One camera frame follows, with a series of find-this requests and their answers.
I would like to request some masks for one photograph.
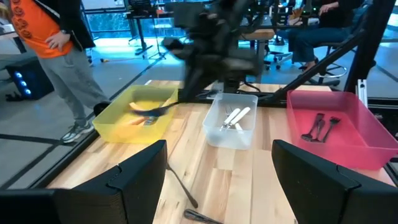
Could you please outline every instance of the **wooden table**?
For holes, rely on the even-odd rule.
[[[177,83],[156,81],[151,85]],[[280,88],[280,85],[257,86],[269,92]],[[301,86],[300,89],[329,91],[325,86]],[[209,108],[210,105],[204,104],[178,106],[164,134],[170,165],[198,200],[198,211],[225,224],[294,224],[294,214],[277,180],[271,159],[274,139],[290,142],[285,109],[258,107],[252,150],[240,151],[206,143],[202,122]],[[49,188],[72,188],[146,146],[109,144],[98,138]],[[384,169],[362,173],[393,184]],[[192,207],[176,178],[167,171],[154,223],[193,223],[182,217],[185,208]]]

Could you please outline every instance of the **jeans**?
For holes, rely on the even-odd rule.
[[[349,36],[347,28],[309,26],[306,29],[290,29],[277,34],[289,40],[289,52],[293,52],[293,62],[315,60],[313,49],[321,43],[338,43]]]

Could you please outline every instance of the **hand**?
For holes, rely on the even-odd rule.
[[[329,10],[334,9],[334,8],[336,8],[336,7],[338,7],[338,4],[335,4],[335,2],[334,2],[334,3],[330,3],[330,4],[323,5],[323,6],[319,9],[319,16],[321,16],[323,13],[328,12]]]
[[[58,34],[55,34],[45,42],[49,45],[50,49],[55,49],[58,47],[58,50],[62,52],[62,47],[70,40],[70,34],[64,34],[63,32],[59,32]]]

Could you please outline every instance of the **pink bin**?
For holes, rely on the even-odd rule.
[[[311,130],[317,113],[324,113],[327,132],[329,119],[341,121],[331,130],[326,143],[301,138]],[[398,154],[398,142],[352,93],[293,90],[287,95],[287,117],[292,142],[308,152],[352,169],[378,170]]]

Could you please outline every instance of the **black utensil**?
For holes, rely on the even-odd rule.
[[[183,182],[180,180],[180,178],[178,177],[177,173],[170,167],[170,164],[167,163],[166,169],[171,171],[174,176],[177,178],[178,182],[180,183],[182,189],[184,190],[185,194],[187,195],[189,201],[191,202],[192,206],[194,208],[198,208],[199,204],[198,202],[192,197],[191,193],[188,191],[188,189],[185,187],[185,185],[183,184]]]
[[[307,134],[302,134],[301,138],[306,140],[306,141],[311,141],[312,140],[312,135],[311,133],[313,132],[313,130],[318,126],[318,123],[320,120],[323,119],[323,117],[325,117],[325,114],[323,113],[318,113],[315,117],[315,121],[313,122],[312,128],[310,130],[310,132],[308,132]]]
[[[160,107],[160,108],[155,108],[155,109],[152,109],[152,110],[147,110],[147,111],[142,111],[142,110],[131,110],[131,112],[132,113],[134,113],[134,114],[136,114],[136,115],[138,115],[138,116],[144,116],[144,117],[156,117],[156,118],[158,118],[158,117],[160,117],[160,116],[163,116],[163,115],[165,115],[166,113],[167,113],[167,111],[171,108],[171,107],[173,107],[173,106],[175,106],[175,105],[177,105],[177,104],[180,104],[181,102],[175,102],[175,103],[171,103],[171,104],[169,104],[169,105],[167,105],[167,106],[164,106],[164,107]]]
[[[320,120],[319,122],[318,122],[318,131],[317,131],[317,137],[315,138],[315,139],[312,139],[311,140],[311,142],[321,142],[320,140],[319,140],[319,135],[321,135],[321,131],[322,131],[322,129],[323,129],[323,127],[325,126],[325,120]]]
[[[325,137],[323,137],[322,142],[326,142],[326,139],[328,138],[331,129],[334,127],[334,125],[336,125],[336,124],[338,124],[340,122],[340,118],[331,117],[329,122],[330,122],[329,129],[326,132]]]
[[[209,217],[206,217],[192,209],[185,209],[184,211],[184,217],[189,219],[189,220],[193,220],[196,222],[202,222],[202,223],[209,223],[209,224],[222,224],[216,220],[213,220]]]
[[[159,119],[159,117],[150,117],[148,120],[146,120],[144,122],[144,126],[149,126],[149,125],[153,125],[157,120]]]

